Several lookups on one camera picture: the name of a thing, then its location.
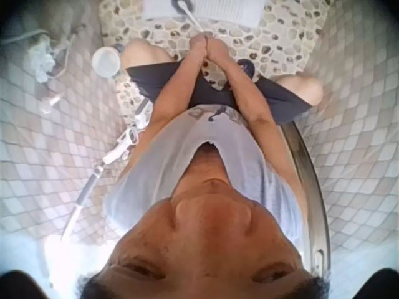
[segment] leg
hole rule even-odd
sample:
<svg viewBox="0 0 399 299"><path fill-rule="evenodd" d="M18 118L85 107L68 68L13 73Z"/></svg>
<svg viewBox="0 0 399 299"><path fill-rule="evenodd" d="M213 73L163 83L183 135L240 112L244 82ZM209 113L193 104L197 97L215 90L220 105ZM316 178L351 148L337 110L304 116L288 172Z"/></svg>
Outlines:
<svg viewBox="0 0 399 299"><path fill-rule="evenodd" d="M318 104L323 96L321 84L314 78L286 75L273 82L261 77L256 86L265 96L277 124L292 121Z"/></svg>
<svg viewBox="0 0 399 299"><path fill-rule="evenodd" d="M180 64L165 49L143 39L130 41L120 61L140 93L152 103Z"/></svg>
<svg viewBox="0 0 399 299"><path fill-rule="evenodd" d="M316 78L285 75L278 78L276 83L296 94L312 106L316 106L322 100L323 85Z"/></svg>
<svg viewBox="0 0 399 299"><path fill-rule="evenodd" d="M151 45L143 39L131 40L120 56L120 61L125 69L149 64L162 64L174 62L169 53L156 45Z"/></svg>

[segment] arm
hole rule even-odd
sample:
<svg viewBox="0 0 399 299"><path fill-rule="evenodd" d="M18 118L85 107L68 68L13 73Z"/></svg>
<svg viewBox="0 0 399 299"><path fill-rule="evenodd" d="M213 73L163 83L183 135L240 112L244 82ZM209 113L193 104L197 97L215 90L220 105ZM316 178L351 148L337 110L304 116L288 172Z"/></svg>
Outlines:
<svg viewBox="0 0 399 299"><path fill-rule="evenodd" d="M263 94L240 66L230 57L228 48L220 40L208 40L208 56L226 73L237 105L246 119L252 135L261 148L265 160L293 190L302 214L307 217L307 201L302 184L292 167L286 144L272 117Z"/></svg>
<svg viewBox="0 0 399 299"><path fill-rule="evenodd" d="M150 122L120 178L129 172L139 157L147 150L155 135L175 117L187 110L196 78L205 57L206 37L204 34L199 34L190 41L189 54L155 100Z"/></svg>

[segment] hand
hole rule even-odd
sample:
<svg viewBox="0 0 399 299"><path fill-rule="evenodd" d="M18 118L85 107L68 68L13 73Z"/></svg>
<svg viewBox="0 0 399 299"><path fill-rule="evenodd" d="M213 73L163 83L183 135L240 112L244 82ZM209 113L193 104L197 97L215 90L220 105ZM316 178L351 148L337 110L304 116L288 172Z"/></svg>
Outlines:
<svg viewBox="0 0 399 299"><path fill-rule="evenodd" d="M206 44L208 37L211 37L209 32L199 33L190 40L190 52L195 52L205 59L207 55Z"/></svg>
<svg viewBox="0 0 399 299"><path fill-rule="evenodd" d="M206 49L208 58L222 68L225 61L231 60L229 47L220 39L208 38Z"/></svg>

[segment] black hair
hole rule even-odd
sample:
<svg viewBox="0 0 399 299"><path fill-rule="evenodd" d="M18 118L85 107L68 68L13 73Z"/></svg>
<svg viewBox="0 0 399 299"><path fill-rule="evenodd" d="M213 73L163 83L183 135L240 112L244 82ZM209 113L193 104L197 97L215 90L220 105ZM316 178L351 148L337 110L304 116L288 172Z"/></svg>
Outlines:
<svg viewBox="0 0 399 299"><path fill-rule="evenodd" d="M80 299L118 299L118 295L97 281L97 276L81 281ZM281 299L328 299L329 290L328 280L314 277L301 282Z"/></svg>
<svg viewBox="0 0 399 299"><path fill-rule="evenodd" d="M92 278L81 277L78 281L80 299L118 299L107 286L97 281L99 273Z"/></svg>
<svg viewBox="0 0 399 299"><path fill-rule="evenodd" d="M330 282L321 277L305 280L281 299L328 299Z"/></svg>

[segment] finger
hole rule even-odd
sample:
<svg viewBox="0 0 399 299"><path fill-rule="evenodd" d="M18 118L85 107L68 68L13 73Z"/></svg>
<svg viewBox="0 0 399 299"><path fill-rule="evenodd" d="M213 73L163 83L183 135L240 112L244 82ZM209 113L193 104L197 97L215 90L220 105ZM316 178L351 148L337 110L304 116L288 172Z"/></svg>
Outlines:
<svg viewBox="0 0 399 299"><path fill-rule="evenodd" d="M209 39L213 37L213 33L210 32L210 31L205 31L204 35L205 35L206 38L209 38Z"/></svg>

